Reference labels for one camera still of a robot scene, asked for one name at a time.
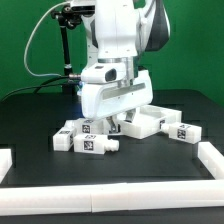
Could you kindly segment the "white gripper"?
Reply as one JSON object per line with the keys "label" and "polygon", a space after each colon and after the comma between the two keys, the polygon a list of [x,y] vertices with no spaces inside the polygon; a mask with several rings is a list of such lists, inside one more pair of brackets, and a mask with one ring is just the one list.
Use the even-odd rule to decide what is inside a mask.
{"label": "white gripper", "polygon": [[85,84],[82,88],[82,113],[90,120],[106,118],[111,133],[118,133],[113,115],[126,112],[126,121],[132,122],[135,109],[152,102],[152,84],[147,70],[138,72],[131,86],[118,87],[117,83]]}

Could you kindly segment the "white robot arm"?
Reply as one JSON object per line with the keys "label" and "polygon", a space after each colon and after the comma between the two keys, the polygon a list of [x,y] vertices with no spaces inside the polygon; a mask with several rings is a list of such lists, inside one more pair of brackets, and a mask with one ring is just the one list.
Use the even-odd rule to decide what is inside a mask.
{"label": "white robot arm", "polygon": [[170,24],[163,0],[71,0],[87,37],[87,65],[81,72],[83,116],[119,131],[116,117],[134,119],[137,108],[152,102],[149,72],[138,69],[145,51],[157,51],[169,40]]}

